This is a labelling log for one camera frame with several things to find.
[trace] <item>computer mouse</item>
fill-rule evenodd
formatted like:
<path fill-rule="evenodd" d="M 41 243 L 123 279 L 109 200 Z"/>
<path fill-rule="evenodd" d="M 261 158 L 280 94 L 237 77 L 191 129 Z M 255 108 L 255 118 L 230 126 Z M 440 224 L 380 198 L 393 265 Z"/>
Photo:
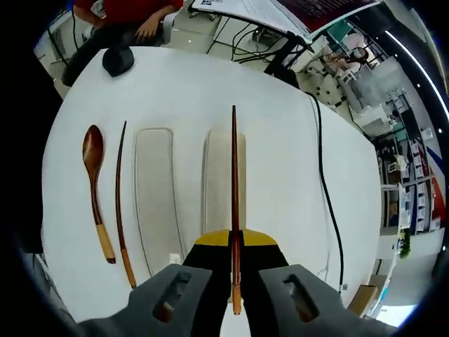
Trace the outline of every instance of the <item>computer mouse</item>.
<path fill-rule="evenodd" d="M 128 46 L 113 46 L 103 55 L 103 67 L 116 77 L 127 72 L 134 64 L 134 55 Z"/>

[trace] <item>wooden chopstick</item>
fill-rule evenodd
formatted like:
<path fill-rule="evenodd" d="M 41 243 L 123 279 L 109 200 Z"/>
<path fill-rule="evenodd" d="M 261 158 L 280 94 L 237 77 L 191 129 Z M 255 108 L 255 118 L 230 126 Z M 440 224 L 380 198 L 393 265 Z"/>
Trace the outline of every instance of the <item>wooden chopstick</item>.
<path fill-rule="evenodd" d="M 126 250 L 125 237 L 123 235 L 123 224 L 121 223 L 121 205 L 120 205 L 120 170 L 121 170 L 121 153 L 123 152 L 123 139 L 125 138 L 126 121 L 123 125 L 121 132 L 119 155 L 117 157 L 117 170 L 115 175 L 115 214 L 117 218 L 117 230 L 119 232 L 119 243 L 121 257 L 123 258 L 123 264 L 125 266 L 126 275 L 128 276 L 129 284 L 131 288 L 135 288 L 135 278 L 133 269 L 131 268 L 131 262 L 129 261 L 128 251 Z"/>
<path fill-rule="evenodd" d="M 232 307 L 234 314 L 241 313 L 240 292 L 240 228 L 239 228 L 239 163 L 237 159 L 236 106 L 232 105 Z"/>

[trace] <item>floor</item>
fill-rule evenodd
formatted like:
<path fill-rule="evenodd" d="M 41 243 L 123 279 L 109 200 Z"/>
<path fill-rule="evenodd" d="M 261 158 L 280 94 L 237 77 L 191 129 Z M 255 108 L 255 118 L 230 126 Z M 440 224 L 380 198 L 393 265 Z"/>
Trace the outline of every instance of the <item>floor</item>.
<path fill-rule="evenodd" d="M 216 58 L 231 60 L 231 46 L 215 43 L 212 47 L 210 47 L 213 42 L 213 35 L 217 29 L 220 17 L 216 18 L 214 21 L 211 21 L 209 15 L 200 13 L 194 18 L 191 18 L 190 14 L 187 12 L 187 6 L 188 5 L 186 4 L 176 16 L 171 42 L 163 47 L 174 48 L 190 53 L 206 53 L 210 48 L 208 53 L 209 55 Z M 238 60 L 243 57 L 245 56 L 236 56 L 235 59 Z M 267 64 L 262 60 L 246 62 L 242 65 L 261 72 L 263 72 L 267 67 Z M 69 87 L 64 86 L 60 81 L 63 70 L 64 65 L 61 62 L 52 64 L 50 68 L 50 74 L 55 79 L 55 87 L 64 98 L 69 91 Z M 323 79 L 316 74 L 305 74 L 300 72 L 297 74 L 297 80 L 301 90 L 309 91 L 315 94 L 323 104 L 329 106 L 358 130 L 357 126 L 351 119 L 349 107 L 346 102 L 343 102 L 338 108 L 335 108 L 335 103 L 341 100 L 342 94 L 331 77 L 326 77 Z"/>

